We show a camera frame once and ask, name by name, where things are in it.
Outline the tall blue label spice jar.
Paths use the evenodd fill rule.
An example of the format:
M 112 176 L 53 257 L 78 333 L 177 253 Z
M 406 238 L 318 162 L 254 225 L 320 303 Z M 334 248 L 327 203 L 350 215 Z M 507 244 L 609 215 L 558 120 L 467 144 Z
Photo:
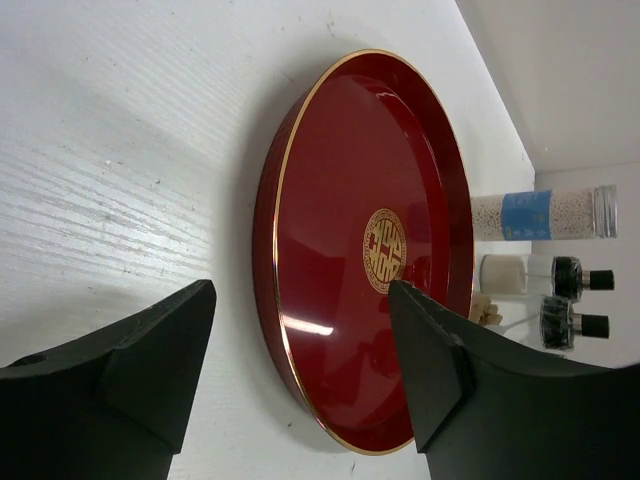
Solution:
M 471 199 L 478 241 L 551 241 L 615 238 L 617 187 L 551 189 Z

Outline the black cap grinder bottle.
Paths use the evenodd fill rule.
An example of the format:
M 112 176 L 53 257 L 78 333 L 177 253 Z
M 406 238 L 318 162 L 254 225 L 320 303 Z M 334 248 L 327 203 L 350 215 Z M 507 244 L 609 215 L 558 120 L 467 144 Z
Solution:
M 608 339 L 610 321 L 607 315 L 577 312 L 568 298 L 543 296 L 529 301 L 524 317 L 500 325 L 498 332 L 536 350 L 569 352 L 577 337 Z
M 478 270 L 479 291 L 498 297 L 559 296 L 578 302 L 585 291 L 613 291 L 611 269 L 588 270 L 573 256 L 485 255 Z

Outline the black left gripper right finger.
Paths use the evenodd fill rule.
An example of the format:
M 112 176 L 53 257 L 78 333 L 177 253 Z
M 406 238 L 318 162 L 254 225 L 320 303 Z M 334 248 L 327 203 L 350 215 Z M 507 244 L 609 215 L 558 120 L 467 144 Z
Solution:
M 418 452 L 434 479 L 635 479 L 639 368 L 543 353 L 403 281 L 392 332 Z

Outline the red round tray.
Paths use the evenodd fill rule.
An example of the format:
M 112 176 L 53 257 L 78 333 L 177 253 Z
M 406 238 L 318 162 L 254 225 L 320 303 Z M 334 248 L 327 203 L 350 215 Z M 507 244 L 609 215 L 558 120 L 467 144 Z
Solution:
M 413 440 L 390 284 L 468 315 L 474 264 L 465 167 L 429 83 L 388 51 L 339 59 L 272 140 L 252 271 L 275 368 L 344 448 L 386 455 Z

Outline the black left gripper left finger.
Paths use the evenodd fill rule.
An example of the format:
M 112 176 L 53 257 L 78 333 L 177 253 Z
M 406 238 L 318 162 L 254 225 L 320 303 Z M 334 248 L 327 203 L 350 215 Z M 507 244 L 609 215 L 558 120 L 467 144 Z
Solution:
M 1 370 L 4 479 L 165 479 L 216 306 L 210 280 Z

